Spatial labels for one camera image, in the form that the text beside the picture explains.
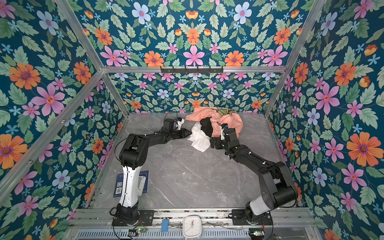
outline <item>ventilation grille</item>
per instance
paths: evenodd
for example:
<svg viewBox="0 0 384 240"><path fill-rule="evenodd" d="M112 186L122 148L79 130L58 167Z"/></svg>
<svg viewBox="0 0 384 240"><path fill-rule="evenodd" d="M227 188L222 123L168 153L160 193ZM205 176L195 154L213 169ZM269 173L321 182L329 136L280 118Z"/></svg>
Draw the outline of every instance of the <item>ventilation grille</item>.
<svg viewBox="0 0 384 240"><path fill-rule="evenodd" d="M133 234L128 229L115 229L116 234L124 239ZM230 230L226 228L206 228L201 234L202 239L249 239L248 229ZM113 229L81 229L76 240L81 239L117 239ZM134 239L184 239L181 229L168 229L167 232L161 232L160 229L148 229L147 232L139 234Z"/></svg>

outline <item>clock face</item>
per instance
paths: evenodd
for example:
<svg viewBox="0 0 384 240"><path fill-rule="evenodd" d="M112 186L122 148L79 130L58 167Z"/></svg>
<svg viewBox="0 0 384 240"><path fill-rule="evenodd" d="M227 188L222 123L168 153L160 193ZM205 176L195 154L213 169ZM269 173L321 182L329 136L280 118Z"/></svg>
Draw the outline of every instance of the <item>clock face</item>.
<svg viewBox="0 0 384 240"><path fill-rule="evenodd" d="M186 217L183 221L183 233L186 237L198 237L201 234L201 219L198 216Z"/></svg>

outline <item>white cloth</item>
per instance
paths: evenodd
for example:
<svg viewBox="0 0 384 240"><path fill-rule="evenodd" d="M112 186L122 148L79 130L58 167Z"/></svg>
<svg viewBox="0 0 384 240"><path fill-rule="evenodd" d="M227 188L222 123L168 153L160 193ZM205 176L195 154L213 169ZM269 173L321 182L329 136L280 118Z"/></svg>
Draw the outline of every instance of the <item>white cloth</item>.
<svg viewBox="0 0 384 240"><path fill-rule="evenodd" d="M199 122L195 123L192 127L192 134L189 137L189 141L192 141L192 147L196 148L197 150L204 152L207 150L211 143L209 142L210 137L208 137L202 130L201 130L201 124Z"/></svg>

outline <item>clock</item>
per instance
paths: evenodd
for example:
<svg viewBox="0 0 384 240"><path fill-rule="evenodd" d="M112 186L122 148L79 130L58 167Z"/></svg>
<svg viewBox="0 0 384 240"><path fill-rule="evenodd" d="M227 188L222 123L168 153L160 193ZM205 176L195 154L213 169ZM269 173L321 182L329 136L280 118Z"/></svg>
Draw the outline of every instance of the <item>clock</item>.
<svg viewBox="0 0 384 240"><path fill-rule="evenodd" d="M197 215L187 216L183 221L183 236L185 239L199 239L201 236L201 219Z"/></svg>

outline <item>black cloth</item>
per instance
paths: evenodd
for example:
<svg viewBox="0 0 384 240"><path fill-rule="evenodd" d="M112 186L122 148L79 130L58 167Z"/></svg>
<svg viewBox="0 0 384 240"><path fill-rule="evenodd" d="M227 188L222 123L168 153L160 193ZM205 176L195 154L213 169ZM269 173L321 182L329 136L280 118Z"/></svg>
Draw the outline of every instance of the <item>black cloth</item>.
<svg viewBox="0 0 384 240"><path fill-rule="evenodd" d="M207 137L212 137L214 129L212 128L211 118L204 118L200 121L201 130L207 135Z"/></svg>

